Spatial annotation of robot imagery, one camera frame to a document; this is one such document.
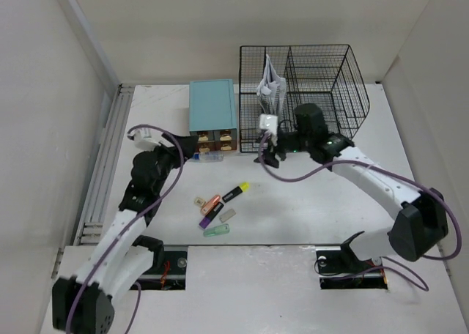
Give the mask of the clear glue bottle blue cap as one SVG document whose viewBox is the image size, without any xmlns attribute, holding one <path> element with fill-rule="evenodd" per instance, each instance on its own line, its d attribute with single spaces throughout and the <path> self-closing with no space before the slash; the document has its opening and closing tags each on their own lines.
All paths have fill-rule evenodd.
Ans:
<svg viewBox="0 0 469 334">
<path fill-rule="evenodd" d="M 222 152 L 197 152 L 193 155 L 193 160 L 198 163 L 221 162 L 224 159 Z"/>
</svg>

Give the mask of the yellow black highlighter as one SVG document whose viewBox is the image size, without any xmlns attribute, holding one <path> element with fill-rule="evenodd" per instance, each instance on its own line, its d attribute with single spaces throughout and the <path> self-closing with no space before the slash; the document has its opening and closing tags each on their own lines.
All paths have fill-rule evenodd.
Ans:
<svg viewBox="0 0 469 334">
<path fill-rule="evenodd" d="M 237 187 L 233 188 L 230 190 L 227 194 L 225 194 L 222 197 L 222 200 L 224 203 L 227 203 L 228 201 L 231 201 L 235 197 L 239 196 L 241 193 L 244 193 L 249 189 L 250 185 L 248 182 L 243 182 L 239 184 Z"/>
</svg>

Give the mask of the white instruction booklet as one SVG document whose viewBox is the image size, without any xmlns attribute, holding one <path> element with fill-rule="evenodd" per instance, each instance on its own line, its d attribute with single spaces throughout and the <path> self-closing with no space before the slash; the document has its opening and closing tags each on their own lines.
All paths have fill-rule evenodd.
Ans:
<svg viewBox="0 0 469 334">
<path fill-rule="evenodd" d="M 278 75 L 268 54 L 265 55 L 265 68 L 262 80 L 256 88 L 256 95 L 264 114 L 283 117 L 284 101 L 287 93 L 287 80 Z"/>
</svg>

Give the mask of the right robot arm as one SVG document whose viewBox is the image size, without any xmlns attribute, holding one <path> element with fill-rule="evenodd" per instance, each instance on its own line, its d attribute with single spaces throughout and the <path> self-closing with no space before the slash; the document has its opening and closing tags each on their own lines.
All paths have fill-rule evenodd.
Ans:
<svg viewBox="0 0 469 334">
<path fill-rule="evenodd" d="M 257 162 L 269 171 L 277 168 L 288 152 L 307 152 L 321 168 L 370 196 L 394 222 L 390 228 L 359 231 L 340 245 L 319 249 L 320 274 L 359 273 L 368 261 L 390 255 L 417 261 L 447 236 L 443 197 L 436 190 L 420 187 L 376 165 L 349 138 L 329 131 L 317 105 L 299 105 L 294 116 L 294 131 L 284 132 L 276 115 L 260 115 L 263 136 Z"/>
</svg>

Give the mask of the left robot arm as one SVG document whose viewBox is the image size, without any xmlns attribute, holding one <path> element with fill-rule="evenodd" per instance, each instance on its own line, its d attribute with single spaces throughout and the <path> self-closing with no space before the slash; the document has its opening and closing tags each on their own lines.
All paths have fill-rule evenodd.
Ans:
<svg viewBox="0 0 469 334">
<path fill-rule="evenodd" d="M 145 272 L 164 263 L 161 240 L 144 236 L 162 200 L 171 192 L 164 185 L 172 170 L 182 171 L 196 152 L 197 138 L 162 136 L 171 142 L 150 144 L 133 159 L 130 181 L 114 220 L 89 258 L 69 278 L 52 288 L 52 325 L 64 333 L 108 333 L 115 306 Z"/>
</svg>

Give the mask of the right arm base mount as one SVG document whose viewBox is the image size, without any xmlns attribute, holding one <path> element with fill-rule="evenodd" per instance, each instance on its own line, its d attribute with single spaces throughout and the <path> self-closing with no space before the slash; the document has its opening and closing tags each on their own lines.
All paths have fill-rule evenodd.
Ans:
<svg viewBox="0 0 469 334">
<path fill-rule="evenodd" d="M 319 248 L 316 257 L 321 290 L 388 289 L 383 270 L 371 260 L 360 261 L 340 248 Z"/>
</svg>

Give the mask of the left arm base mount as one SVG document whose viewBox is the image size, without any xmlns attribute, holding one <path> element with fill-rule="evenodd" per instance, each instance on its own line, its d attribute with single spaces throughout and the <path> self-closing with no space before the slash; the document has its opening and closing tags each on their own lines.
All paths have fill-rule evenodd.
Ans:
<svg viewBox="0 0 469 334">
<path fill-rule="evenodd" d="M 182 291 L 186 287 L 188 249 L 166 250 L 163 263 L 147 270 L 137 282 L 143 291 Z"/>
</svg>

